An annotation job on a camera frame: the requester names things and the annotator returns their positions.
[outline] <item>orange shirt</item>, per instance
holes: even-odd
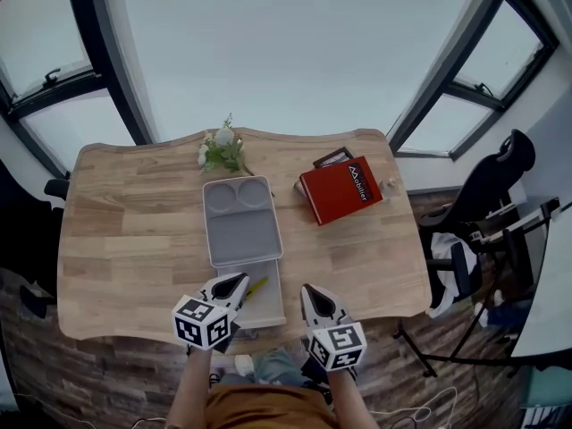
[[[318,391],[271,384],[217,384],[206,404],[208,429],[338,429]]]

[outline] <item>chair headrest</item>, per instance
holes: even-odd
[[[499,163],[508,162],[528,172],[536,160],[533,142],[520,130],[513,129],[500,145],[496,159]]]

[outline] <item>white shoe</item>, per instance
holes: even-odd
[[[481,311],[481,308],[483,308],[483,304],[481,302],[476,302],[475,303],[475,316],[477,316],[479,314],[479,312]],[[487,325],[489,325],[489,310],[487,310],[486,308],[483,310],[483,313],[481,314],[481,317],[479,318],[479,324],[481,325],[481,327],[486,327]]]
[[[248,354],[239,354],[234,357],[234,366],[240,376],[248,376],[254,374],[254,362]]]
[[[502,291],[496,290],[492,296],[492,300],[494,301],[494,306],[499,307],[504,303],[504,298],[502,297]]]

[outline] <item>tray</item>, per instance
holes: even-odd
[[[278,259],[282,241],[265,176],[203,186],[206,239],[214,268]]]
[[[265,276],[268,282],[244,301],[236,323],[241,329],[258,329],[286,324],[282,305],[282,290],[278,274],[278,261],[256,262],[254,264],[232,265],[217,269],[218,275],[246,272],[250,277],[248,288],[255,286]]]

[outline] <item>wooden table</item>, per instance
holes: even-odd
[[[412,316],[430,288],[411,206],[384,135],[360,129],[294,137],[236,129],[248,167],[275,194],[288,323],[234,341],[229,352],[266,350],[304,335],[299,290],[312,282],[343,297],[356,318]],[[58,261],[58,313],[66,335],[125,335],[177,343],[171,309],[215,277],[206,249],[202,186],[229,178],[197,165],[203,134],[145,147],[84,147],[71,175]],[[318,227],[294,190],[312,162],[347,147],[377,181],[396,179],[389,201]]]

